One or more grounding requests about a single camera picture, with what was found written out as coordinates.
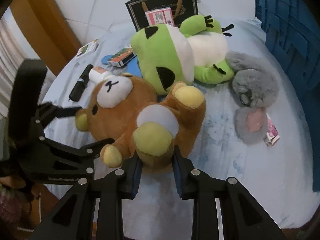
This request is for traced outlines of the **person left hand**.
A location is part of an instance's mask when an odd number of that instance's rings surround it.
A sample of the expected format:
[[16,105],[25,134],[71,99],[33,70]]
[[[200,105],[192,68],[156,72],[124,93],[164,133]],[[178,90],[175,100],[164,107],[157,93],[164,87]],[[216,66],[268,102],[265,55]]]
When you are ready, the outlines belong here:
[[1,239],[27,239],[58,201],[43,184],[1,177]]

